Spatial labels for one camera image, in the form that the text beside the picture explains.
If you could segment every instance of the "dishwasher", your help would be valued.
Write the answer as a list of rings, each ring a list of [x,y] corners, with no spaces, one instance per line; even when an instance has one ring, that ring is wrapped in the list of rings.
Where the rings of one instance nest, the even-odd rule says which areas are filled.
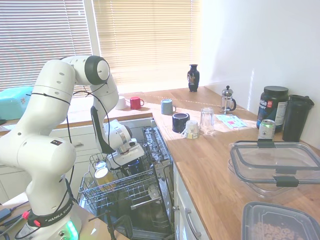
[[[153,118],[120,121],[128,126],[144,150],[138,158],[139,172],[131,174],[127,165],[111,170],[113,181],[97,185],[94,181],[96,165],[105,162],[110,169],[107,155],[98,153],[89,159],[77,200],[79,205],[99,219],[108,222],[121,216],[129,216],[132,223],[132,239],[170,239],[174,233],[173,161]],[[116,230],[126,233],[123,226]]]

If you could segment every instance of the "black travel mug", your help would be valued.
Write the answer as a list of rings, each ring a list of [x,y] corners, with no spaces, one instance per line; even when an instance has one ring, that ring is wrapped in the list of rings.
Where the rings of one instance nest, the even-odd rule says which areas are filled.
[[[315,103],[308,96],[290,95],[282,139],[299,142],[310,109]]]

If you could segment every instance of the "french press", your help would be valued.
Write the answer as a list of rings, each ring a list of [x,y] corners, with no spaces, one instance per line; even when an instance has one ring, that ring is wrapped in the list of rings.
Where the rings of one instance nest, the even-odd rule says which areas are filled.
[[[237,103],[236,100],[232,98],[233,93],[234,91],[230,89],[229,85],[226,86],[225,89],[223,89],[221,94],[221,113],[227,114],[228,112],[232,112],[236,109]]]

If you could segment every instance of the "black vase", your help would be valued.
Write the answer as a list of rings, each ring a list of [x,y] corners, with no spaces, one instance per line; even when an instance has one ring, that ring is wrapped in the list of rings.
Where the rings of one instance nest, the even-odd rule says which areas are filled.
[[[196,92],[200,81],[200,72],[197,70],[197,64],[190,65],[190,71],[188,71],[188,82],[190,92]]]

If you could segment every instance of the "wooden countertop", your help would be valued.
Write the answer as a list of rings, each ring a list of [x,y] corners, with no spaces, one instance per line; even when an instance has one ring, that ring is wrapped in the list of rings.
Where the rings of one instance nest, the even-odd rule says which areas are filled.
[[[22,203],[25,203],[26,201],[28,201],[27,195],[25,193],[21,193],[20,195],[14,197],[11,200],[4,203],[2,206],[0,205],[0,210],[2,208],[7,208],[7,209],[13,208],[13,207],[18,206]],[[111,236],[108,232],[108,227],[103,221],[101,221],[98,218],[96,218],[92,221],[88,221],[89,219],[94,217],[91,213],[89,213],[88,211],[86,211],[85,209],[83,209],[82,207],[80,207],[77,204],[75,204],[73,207],[76,208],[77,214],[82,220],[82,228],[81,228],[81,231],[79,234],[79,238],[81,240],[88,240],[88,239],[90,239],[90,240],[93,240],[93,239],[95,239],[95,240],[111,240]],[[18,215],[24,213],[25,211],[28,211],[29,209],[30,209],[30,205],[28,203],[26,203],[25,205],[18,207],[16,210],[14,210],[12,212],[12,216],[10,218],[18,216]],[[26,223],[26,221],[23,220],[23,221],[19,222],[18,225],[15,226],[12,230],[9,231],[8,234],[9,234],[10,239],[12,239],[12,240],[15,239],[15,235],[16,235],[17,231],[20,230],[24,226],[25,223]],[[124,235],[122,235],[118,231],[114,231],[114,235],[117,240],[129,240],[128,238],[126,238]]]
[[[126,98],[139,96],[145,101],[140,110],[112,110],[110,119],[136,119],[153,116],[167,147],[174,159],[181,178],[189,192],[192,202],[208,236],[214,240],[239,240],[241,238],[242,212],[246,203],[256,200],[243,187],[234,181],[228,171],[230,158],[229,144],[239,140],[257,140],[257,116],[237,107],[232,114],[242,119],[247,127],[229,129],[215,117],[214,134],[201,135],[198,139],[181,138],[172,131],[172,117],[160,113],[162,99],[172,99],[177,112],[188,113],[192,120],[200,122],[201,108],[213,107],[219,114],[221,97],[213,91],[199,87],[198,92],[189,92],[188,88],[156,91],[148,93],[124,94]],[[72,126],[90,124],[90,104],[87,109],[69,111]],[[281,141],[282,135],[276,134],[275,141]],[[283,194],[280,202],[312,215],[320,223],[320,185],[297,188],[290,194]]]

